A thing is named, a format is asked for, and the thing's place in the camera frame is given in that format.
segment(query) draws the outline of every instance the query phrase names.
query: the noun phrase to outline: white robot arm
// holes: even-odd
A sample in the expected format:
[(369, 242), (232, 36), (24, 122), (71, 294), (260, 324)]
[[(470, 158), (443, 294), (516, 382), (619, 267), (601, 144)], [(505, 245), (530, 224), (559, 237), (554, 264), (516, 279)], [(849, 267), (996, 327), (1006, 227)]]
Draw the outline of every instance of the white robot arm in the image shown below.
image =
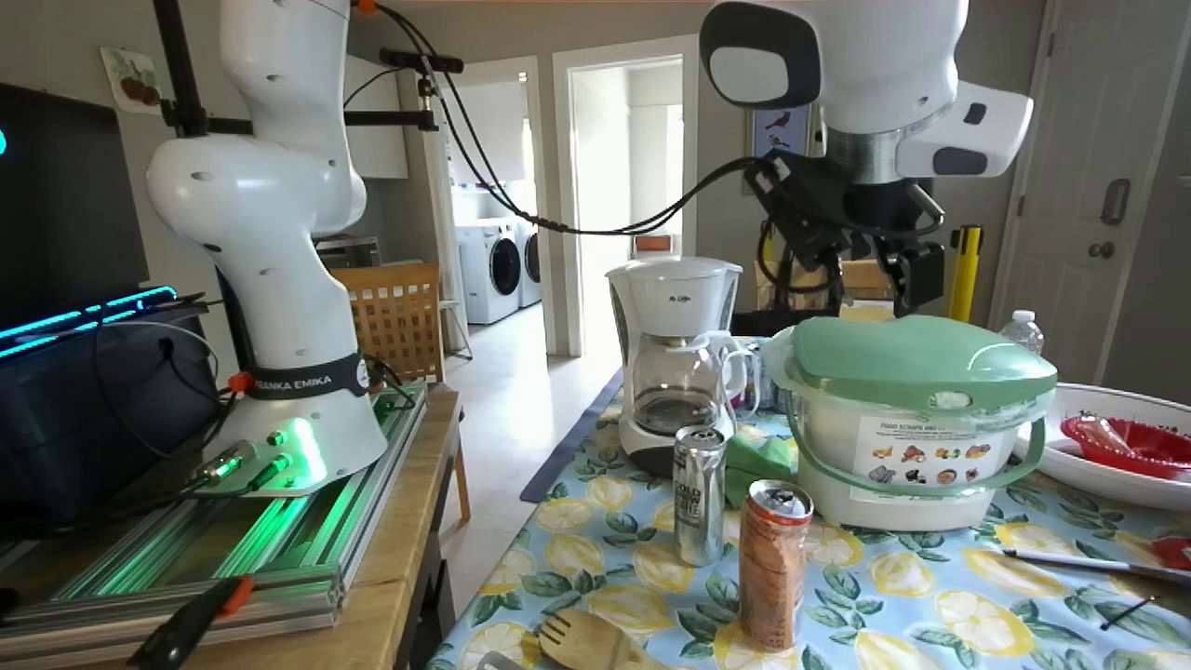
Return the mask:
[(1031, 99), (957, 80), (967, 0), (727, 0), (702, 65), (742, 107), (818, 103), (828, 158), (856, 183), (1001, 174)]
[(253, 135), (176, 137), (149, 163), (158, 212), (241, 304), (253, 387), (205, 458), (250, 497), (305, 497), (387, 449), (349, 299), (313, 248), (366, 212), (341, 126), (345, 21), (349, 0), (225, 0), (220, 55)]

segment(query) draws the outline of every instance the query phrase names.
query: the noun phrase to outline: red plate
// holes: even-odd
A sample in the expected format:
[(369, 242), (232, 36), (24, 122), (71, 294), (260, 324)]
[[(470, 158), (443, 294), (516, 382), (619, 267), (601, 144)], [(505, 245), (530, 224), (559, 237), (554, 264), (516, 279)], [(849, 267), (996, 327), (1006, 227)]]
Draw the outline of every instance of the red plate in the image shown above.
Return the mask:
[(1191, 478), (1191, 439), (1180, 433), (1125, 417), (1068, 417), (1060, 430), (1081, 444), (1088, 461), (1163, 480)]

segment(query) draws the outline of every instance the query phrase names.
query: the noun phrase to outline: fork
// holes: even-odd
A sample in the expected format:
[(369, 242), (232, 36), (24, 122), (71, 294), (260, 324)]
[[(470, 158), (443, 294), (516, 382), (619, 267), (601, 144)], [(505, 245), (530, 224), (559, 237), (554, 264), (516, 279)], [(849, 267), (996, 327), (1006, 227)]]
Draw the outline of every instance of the fork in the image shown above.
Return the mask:
[(570, 670), (661, 670), (624, 629), (588, 611), (550, 611), (536, 635)]

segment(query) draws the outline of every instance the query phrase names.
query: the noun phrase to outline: copper can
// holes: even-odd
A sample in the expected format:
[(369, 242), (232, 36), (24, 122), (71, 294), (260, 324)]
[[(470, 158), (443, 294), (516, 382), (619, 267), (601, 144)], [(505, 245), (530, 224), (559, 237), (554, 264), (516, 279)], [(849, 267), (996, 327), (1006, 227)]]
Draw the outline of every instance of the copper can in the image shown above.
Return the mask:
[(752, 648), (794, 648), (815, 503), (787, 480), (752, 480), (742, 515), (742, 629)]

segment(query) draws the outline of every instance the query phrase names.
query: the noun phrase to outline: blue light strip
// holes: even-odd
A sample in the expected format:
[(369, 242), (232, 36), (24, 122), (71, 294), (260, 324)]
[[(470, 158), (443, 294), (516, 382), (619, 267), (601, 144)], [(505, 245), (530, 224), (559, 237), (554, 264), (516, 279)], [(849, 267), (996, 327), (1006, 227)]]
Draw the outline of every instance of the blue light strip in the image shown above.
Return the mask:
[(15, 354), (25, 354), (25, 350), (39, 350), (39, 345), (47, 345), (47, 344), (60, 344), (60, 339), (80, 334), (80, 330), (92, 330), (98, 324), (129, 319), (129, 318), (138, 318), (138, 313), (144, 313), (144, 308), (154, 308), (160, 303), (176, 303), (176, 299), (180, 299), (180, 289), (170, 289), (170, 287), (149, 287), (149, 289), (123, 294), (123, 299), (111, 299), (111, 303), (98, 303), (98, 304), (66, 308), (66, 313), (57, 313), (57, 318), (46, 318), (46, 319), (29, 319), (29, 324), (19, 324), (19, 327), (3, 327), (0, 330), (0, 363), (15, 358)]

